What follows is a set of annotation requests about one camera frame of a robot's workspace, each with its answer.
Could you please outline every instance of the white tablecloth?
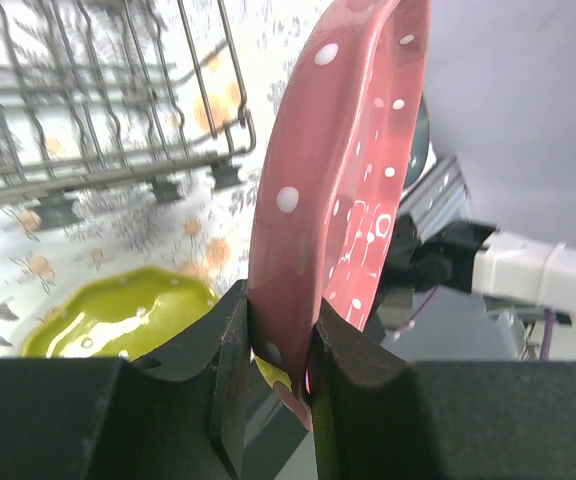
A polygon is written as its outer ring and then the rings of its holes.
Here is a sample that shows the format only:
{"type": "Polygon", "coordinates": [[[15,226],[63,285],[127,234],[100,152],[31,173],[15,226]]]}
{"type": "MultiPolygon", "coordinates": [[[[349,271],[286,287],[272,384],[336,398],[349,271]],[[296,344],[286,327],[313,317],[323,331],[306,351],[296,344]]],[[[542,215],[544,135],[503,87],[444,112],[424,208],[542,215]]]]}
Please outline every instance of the white tablecloth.
{"type": "MultiPolygon", "coordinates": [[[[180,49],[187,52],[187,48],[176,0],[153,1],[168,23],[166,58],[190,67],[189,57],[179,53],[180,49]]],[[[45,50],[45,45],[28,35],[37,27],[28,7],[33,2],[37,0],[3,0],[9,17],[26,25],[18,25],[13,33],[17,43],[31,51],[27,57],[45,50]]],[[[75,209],[82,221],[53,230],[42,230],[36,215],[24,205],[0,208],[0,355],[17,354],[32,330],[92,280],[158,265],[200,277],[223,294],[235,280],[247,276],[256,190],[268,138],[289,73],[328,3],[226,2],[258,137],[257,149],[239,160],[243,185],[213,193],[213,181],[205,170],[185,172],[177,175],[185,199],[165,206],[158,206],[152,194],[138,187],[119,194],[89,192],[75,209]]],[[[222,38],[217,4],[215,0],[186,0],[185,5],[197,49],[207,53],[222,38]]],[[[111,27],[99,20],[95,29],[103,37],[112,33],[111,27]]],[[[6,61],[1,37],[0,24],[0,63],[6,61]]],[[[210,95],[232,112],[239,99],[237,92],[233,93],[236,84],[228,66],[228,57],[211,62],[207,83],[210,95]]],[[[193,108],[198,89],[182,92],[181,98],[182,110],[195,112],[194,118],[187,118],[189,135],[205,131],[205,118],[197,113],[201,109],[193,108]]],[[[174,120],[168,123],[175,126],[174,120]]],[[[50,125],[46,147],[51,154],[56,158],[72,156],[76,139],[67,112],[54,115],[44,125],[50,125]]],[[[24,134],[23,126],[15,128],[20,156],[33,161],[38,150],[28,140],[32,135],[24,134]]]]}

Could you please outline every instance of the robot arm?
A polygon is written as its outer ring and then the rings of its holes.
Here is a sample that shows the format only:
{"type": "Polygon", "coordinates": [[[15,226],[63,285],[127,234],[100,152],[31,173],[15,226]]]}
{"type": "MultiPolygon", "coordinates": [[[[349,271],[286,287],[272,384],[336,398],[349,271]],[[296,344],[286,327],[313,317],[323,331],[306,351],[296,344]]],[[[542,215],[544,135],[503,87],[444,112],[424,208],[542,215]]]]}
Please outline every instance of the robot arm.
{"type": "Polygon", "coordinates": [[[457,221],[425,242],[404,237],[393,247],[385,274],[394,286],[410,286],[401,278],[417,291],[442,285],[576,316],[576,249],[563,243],[457,221]]]}
{"type": "Polygon", "coordinates": [[[475,255],[471,291],[576,316],[576,249],[496,231],[475,255]]]}

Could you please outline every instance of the lime green dish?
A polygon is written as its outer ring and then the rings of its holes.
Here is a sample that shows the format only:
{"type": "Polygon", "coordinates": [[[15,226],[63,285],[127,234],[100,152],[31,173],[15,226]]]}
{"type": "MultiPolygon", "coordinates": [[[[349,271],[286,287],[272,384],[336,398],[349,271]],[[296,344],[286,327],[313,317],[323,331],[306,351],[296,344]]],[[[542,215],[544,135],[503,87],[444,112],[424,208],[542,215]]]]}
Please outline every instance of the lime green dish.
{"type": "Polygon", "coordinates": [[[81,288],[24,342],[23,357],[135,360],[199,320],[217,297],[199,279],[143,267],[81,288]]]}

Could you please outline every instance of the pink polka dot plate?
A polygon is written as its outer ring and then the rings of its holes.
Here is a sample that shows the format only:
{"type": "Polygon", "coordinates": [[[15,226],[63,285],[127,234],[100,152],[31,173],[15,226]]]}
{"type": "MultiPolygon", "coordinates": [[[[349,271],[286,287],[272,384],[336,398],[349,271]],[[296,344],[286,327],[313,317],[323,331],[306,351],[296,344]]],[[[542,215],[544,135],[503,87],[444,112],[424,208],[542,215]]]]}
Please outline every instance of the pink polka dot plate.
{"type": "Polygon", "coordinates": [[[259,185],[252,345],[309,424],[306,364],[322,297],[363,330],[404,186],[429,0],[333,0],[286,88],[259,185]]]}

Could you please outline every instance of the wire rack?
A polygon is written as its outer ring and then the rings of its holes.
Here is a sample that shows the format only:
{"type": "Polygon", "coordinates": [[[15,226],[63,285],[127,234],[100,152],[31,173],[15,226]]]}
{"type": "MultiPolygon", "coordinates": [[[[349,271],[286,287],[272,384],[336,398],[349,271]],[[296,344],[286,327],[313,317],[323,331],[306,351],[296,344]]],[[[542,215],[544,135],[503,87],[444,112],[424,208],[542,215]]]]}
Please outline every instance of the wire rack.
{"type": "Polygon", "coordinates": [[[200,41],[193,18],[205,12],[162,3],[0,0],[0,205],[168,184],[204,166],[217,183],[229,178],[222,186],[236,182],[231,161],[255,147],[255,132],[224,1],[204,2],[214,15],[200,41]],[[231,112],[207,86],[218,57],[238,90],[231,112]]]}

